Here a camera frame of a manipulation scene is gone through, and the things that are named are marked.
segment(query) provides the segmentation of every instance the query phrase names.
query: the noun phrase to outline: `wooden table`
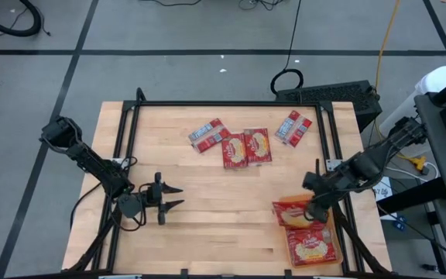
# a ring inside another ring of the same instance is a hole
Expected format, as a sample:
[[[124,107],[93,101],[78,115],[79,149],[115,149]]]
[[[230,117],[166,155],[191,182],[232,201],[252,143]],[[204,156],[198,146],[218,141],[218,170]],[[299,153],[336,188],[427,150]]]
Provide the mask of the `wooden table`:
[[[102,157],[113,154],[121,102],[104,102],[92,148]],[[189,133],[218,117],[235,133],[244,128],[266,127],[273,134],[292,109],[313,121],[297,148],[270,139],[273,162],[243,170],[225,170],[220,145],[199,154],[190,146]],[[362,150],[351,103],[334,103],[334,117],[344,158]],[[324,113],[330,152],[330,128]],[[129,178],[136,184],[153,181],[161,171],[169,185],[183,193],[165,195],[166,201],[185,199],[158,226],[156,210],[148,210],[148,224],[136,232],[120,232],[115,273],[283,275],[291,269],[282,229],[276,224],[271,201],[304,194],[302,180],[322,159],[314,108],[308,107],[141,107],[133,156],[139,162]],[[125,152],[127,136],[122,150]],[[81,195],[97,184],[85,174]],[[98,232],[104,192],[98,190],[77,209],[63,268],[73,265]],[[391,270],[388,251],[372,191],[351,194],[361,239]],[[134,227],[122,219],[123,226]],[[345,234],[349,265],[355,270],[352,245]],[[109,239],[105,240],[101,265],[105,266]],[[340,275],[340,264],[293,269],[293,275]]]

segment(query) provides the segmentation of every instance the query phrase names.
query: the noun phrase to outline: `gray floor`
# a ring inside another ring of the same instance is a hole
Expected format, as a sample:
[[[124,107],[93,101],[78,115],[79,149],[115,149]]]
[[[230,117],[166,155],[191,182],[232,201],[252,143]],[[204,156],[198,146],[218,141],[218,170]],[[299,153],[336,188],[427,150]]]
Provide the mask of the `gray floor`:
[[[40,128],[48,122],[57,100],[66,97],[60,113],[77,121],[87,142],[92,139],[101,103],[131,99],[138,86],[150,100],[273,100],[269,82],[283,68],[286,56],[276,51],[268,53],[275,55],[256,53],[288,48],[297,7],[292,0],[271,12],[262,6],[242,11],[238,0],[203,0],[199,5],[171,8],[138,0],[33,2],[45,15],[52,36],[0,37],[0,275],[6,277],[61,268],[69,213],[83,174],[67,158],[47,153],[36,184],[30,179],[33,168],[39,173],[39,164],[35,168],[34,163]],[[293,48],[332,50],[290,58],[290,66],[303,71],[304,86],[364,79],[374,84],[377,57],[373,53],[381,47],[394,3],[304,0]],[[446,4],[430,3],[446,34]],[[90,29],[81,42],[87,14],[96,4]],[[1,23],[10,25],[22,10],[19,2],[0,0]],[[25,14],[15,27],[29,24],[31,18]],[[79,48],[83,44],[83,50],[74,51],[77,43]],[[187,49],[216,51],[207,55],[147,51]],[[35,51],[22,55],[18,50]],[[125,52],[90,50],[133,52],[127,56]],[[420,78],[446,65],[445,46],[422,0],[402,0],[387,50],[379,85],[380,122]],[[412,57],[404,50],[419,52]],[[296,82],[284,77],[277,87],[291,88]],[[369,132],[362,134],[365,144]],[[24,191],[33,184],[28,211],[14,223]],[[1,257],[9,235],[18,239],[11,257]],[[395,271],[436,275],[419,268],[422,263],[434,263],[428,241],[388,239],[388,244]]]

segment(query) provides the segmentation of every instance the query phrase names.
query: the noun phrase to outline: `snack package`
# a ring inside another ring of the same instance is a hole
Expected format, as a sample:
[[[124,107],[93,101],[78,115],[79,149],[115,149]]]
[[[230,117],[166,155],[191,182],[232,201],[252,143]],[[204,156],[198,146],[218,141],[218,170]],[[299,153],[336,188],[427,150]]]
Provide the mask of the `snack package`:
[[[286,244],[294,267],[337,260],[337,251],[328,228],[288,229]]]
[[[268,129],[244,129],[245,150],[249,166],[271,162]]]
[[[278,128],[275,136],[283,143],[295,147],[311,124],[312,121],[303,117],[299,112],[292,111]]]
[[[192,146],[195,150],[199,153],[203,153],[229,135],[230,132],[226,129],[225,125],[221,123],[221,120],[214,119],[202,126],[199,130],[191,133],[189,135],[189,140],[192,142]]]
[[[221,141],[223,149],[223,167],[247,167],[247,153],[245,152],[245,137],[243,133],[231,134]]]
[[[289,229],[323,229],[326,224],[317,220],[308,221],[304,217],[304,210],[307,207],[307,201],[294,202],[274,202],[273,208],[275,210],[276,218],[280,226]]]

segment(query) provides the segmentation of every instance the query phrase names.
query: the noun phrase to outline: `black metal frame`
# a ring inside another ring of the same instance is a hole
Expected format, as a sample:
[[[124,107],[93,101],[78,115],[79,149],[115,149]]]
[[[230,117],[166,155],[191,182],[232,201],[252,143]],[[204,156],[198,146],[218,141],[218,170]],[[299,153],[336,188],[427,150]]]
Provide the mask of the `black metal frame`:
[[[326,159],[330,159],[330,153],[328,149],[328,141],[327,141],[327,135],[324,128],[324,120],[322,111],[323,109],[328,113],[328,121],[330,124],[331,129],[331,136],[333,139],[333,147],[335,156],[337,159],[342,159],[341,155],[341,147],[340,147],[340,140],[338,138],[338,131],[337,126],[335,122],[335,115],[333,112],[333,106],[331,102],[307,102],[307,103],[301,103],[301,102],[218,102],[218,101],[147,101],[144,94],[140,90],[140,88],[137,89],[137,99],[135,101],[124,101],[122,106],[122,114],[120,116],[120,123],[118,126],[118,133],[116,137],[115,142],[115,149],[113,153],[113,157],[120,157],[121,151],[122,151],[122,141],[125,135],[125,127],[127,125],[127,116],[128,113],[133,110],[133,116],[132,116],[132,122],[130,125],[130,131],[129,131],[129,137],[127,142],[127,150],[126,150],[126,157],[130,157],[133,153],[133,145],[136,138],[136,130],[137,130],[137,122],[139,118],[140,108],[142,106],[269,106],[269,107],[277,107],[277,106],[304,106],[304,107],[313,107],[316,110],[316,116],[317,116],[317,124],[319,128],[319,134],[320,134],[320,140],[321,140],[321,148],[322,153],[324,157],[324,163],[326,164]],[[109,217],[109,202],[110,200],[105,197],[105,201],[103,204],[102,214],[101,214],[101,222],[99,225],[99,228],[101,228],[106,220]],[[353,213],[352,208],[352,202],[350,200],[350,196],[347,196],[345,199],[345,211],[348,217],[348,223],[349,225],[354,229],[354,232],[356,232],[355,227],[355,217]],[[338,222],[335,222],[337,235],[340,242],[341,252],[344,255],[344,260],[341,264],[342,272],[343,274],[347,274],[350,272],[350,267],[348,265],[348,255],[346,253],[345,248],[345,238],[343,234],[342,227],[339,225]],[[111,235],[111,243],[108,251],[108,259],[106,264],[106,269],[104,270],[106,273],[112,274],[113,267],[115,265],[115,258],[116,258],[116,251],[118,248],[118,238],[119,238],[119,227],[115,226],[112,231]],[[361,257],[360,252],[358,249],[353,246],[354,255],[355,255],[355,264],[356,264],[356,271],[358,272],[365,272],[364,269],[364,263]],[[101,259],[101,253],[102,253],[102,247],[98,249],[97,253],[94,255],[94,259],[92,260],[91,269],[92,270],[99,270],[100,265],[100,259]],[[188,271],[181,271],[180,275],[173,275],[173,276],[180,276],[184,277],[184,273]],[[290,270],[285,270],[285,274],[290,273]],[[283,276],[266,276],[266,278],[282,278]]]

